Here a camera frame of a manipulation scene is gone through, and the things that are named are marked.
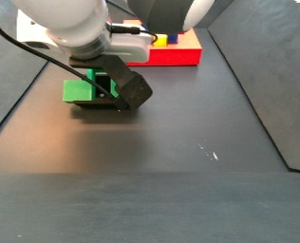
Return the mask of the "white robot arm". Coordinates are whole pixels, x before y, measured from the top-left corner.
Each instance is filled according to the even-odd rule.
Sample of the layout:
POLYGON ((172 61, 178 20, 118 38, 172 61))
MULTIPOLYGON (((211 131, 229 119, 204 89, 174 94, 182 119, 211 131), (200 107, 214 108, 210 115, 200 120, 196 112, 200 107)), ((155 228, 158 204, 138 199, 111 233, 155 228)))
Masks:
POLYGON ((126 24, 108 0, 11 0, 17 8, 16 40, 79 60, 102 54, 123 62, 148 61, 151 34, 190 30, 214 0, 119 0, 139 20, 126 24))

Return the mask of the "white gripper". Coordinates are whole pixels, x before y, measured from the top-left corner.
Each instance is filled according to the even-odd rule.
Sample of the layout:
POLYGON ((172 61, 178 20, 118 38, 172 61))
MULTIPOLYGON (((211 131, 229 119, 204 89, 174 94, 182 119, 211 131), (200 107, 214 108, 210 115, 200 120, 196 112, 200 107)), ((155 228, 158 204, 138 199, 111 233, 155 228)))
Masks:
MULTIPOLYGON (((21 11, 16 14, 16 40, 43 53, 59 52, 71 55, 47 36, 45 28, 21 11)), ((114 33, 103 54, 118 56, 124 63, 144 63, 150 57, 150 43, 151 36, 146 33, 114 33)))

